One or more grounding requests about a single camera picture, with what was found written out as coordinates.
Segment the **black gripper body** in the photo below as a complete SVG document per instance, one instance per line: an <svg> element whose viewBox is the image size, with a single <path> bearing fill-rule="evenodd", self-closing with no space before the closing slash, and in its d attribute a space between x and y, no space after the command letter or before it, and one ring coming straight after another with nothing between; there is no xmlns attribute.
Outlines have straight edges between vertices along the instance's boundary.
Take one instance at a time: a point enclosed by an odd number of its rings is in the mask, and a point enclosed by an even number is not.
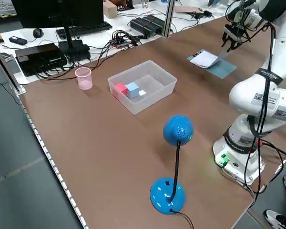
<svg viewBox="0 0 286 229"><path fill-rule="evenodd" d="M234 25L225 25L224 26L224 34L228 35L228 41L236 41L244 43L245 40L249 40L250 36L245 29L239 28L238 26Z"/></svg>

